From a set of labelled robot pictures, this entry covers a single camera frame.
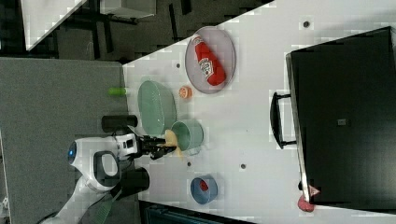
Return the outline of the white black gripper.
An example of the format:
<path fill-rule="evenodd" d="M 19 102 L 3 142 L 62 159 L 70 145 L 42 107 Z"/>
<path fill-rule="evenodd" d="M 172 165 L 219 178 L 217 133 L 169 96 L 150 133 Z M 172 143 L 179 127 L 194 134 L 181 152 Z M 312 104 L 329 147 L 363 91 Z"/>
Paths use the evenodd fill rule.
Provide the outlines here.
<path fill-rule="evenodd" d="M 119 150 L 118 157 L 123 161 L 148 155 L 149 147 L 156 147 L 150 151 L 150 158 L 154 161 L 176 150 L 176 147 L 161 147 L 166 141 L 158 137 L 128 133 L 116 135 L 115 139 Z"/>

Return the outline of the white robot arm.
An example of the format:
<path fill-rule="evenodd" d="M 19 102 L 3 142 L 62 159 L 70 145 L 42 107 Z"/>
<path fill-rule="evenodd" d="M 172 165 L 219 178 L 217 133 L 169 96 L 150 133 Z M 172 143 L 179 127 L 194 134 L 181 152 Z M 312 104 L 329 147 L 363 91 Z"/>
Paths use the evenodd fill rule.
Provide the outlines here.
<path fill-rule="evenodd" d="M 176 142 L 136 133 L 75 140 L 68 149 L 68 162 L 81 177 L 63 208 L 37 224 L 78 224 L 92 205 L 121 182 L 121 161 L 143 155 L 157 160 L 176 148 Z"/>

